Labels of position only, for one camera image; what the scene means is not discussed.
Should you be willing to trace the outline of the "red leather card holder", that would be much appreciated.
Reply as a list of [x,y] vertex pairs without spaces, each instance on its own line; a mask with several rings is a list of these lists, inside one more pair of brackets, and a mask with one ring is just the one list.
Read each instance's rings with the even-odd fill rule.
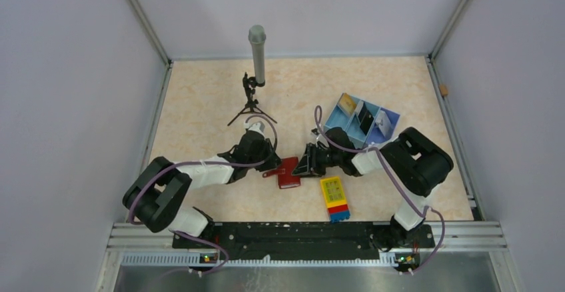
[[263,178],[277,177],[279,189],[291,189],[301,186],[301,178],[292,174],[299,162],[298,157],[287,157],[282,159],[281,164],[273,170],[264,172]]

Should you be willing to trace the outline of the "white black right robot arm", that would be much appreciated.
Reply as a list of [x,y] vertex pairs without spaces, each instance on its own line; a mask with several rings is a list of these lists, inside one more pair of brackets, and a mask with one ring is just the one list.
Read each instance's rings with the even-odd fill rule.
[[388,235],[400,247],[418,237],[417,229],[430,210],[428,198],[454,168],[454,162],[418,129],[408,127],[382,147],[357,149],[346,132],[335,127],[324,143],[308,143],[298,165],[297,177],[322,177],[329,167],[340,167],[349,176],[362,177],[383,168],[403,201],[390,220]]

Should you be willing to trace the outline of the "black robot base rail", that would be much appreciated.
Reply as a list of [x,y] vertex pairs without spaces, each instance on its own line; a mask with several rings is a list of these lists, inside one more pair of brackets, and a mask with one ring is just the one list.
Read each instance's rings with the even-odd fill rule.
[[203,239],[223,247],[234,261],[348,261],[378,259],[393,249],[434,248],[432,229],[408,234],[387,222],[225,222],[209,225]]

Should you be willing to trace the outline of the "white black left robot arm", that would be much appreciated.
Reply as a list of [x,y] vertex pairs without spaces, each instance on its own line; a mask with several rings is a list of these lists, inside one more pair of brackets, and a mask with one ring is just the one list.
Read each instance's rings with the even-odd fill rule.
[[186,233],[197,247],[206,247],[214,237],[212,219],[183,205],[189,191],[234,183],[249,169],[265,172],[281,163],[274,143],[260,131],[248,129],[238,144],[208,159],[180,163],[163,156],[153,159],[125,192],[122,204],[132,224],[142,224],[153,233]]

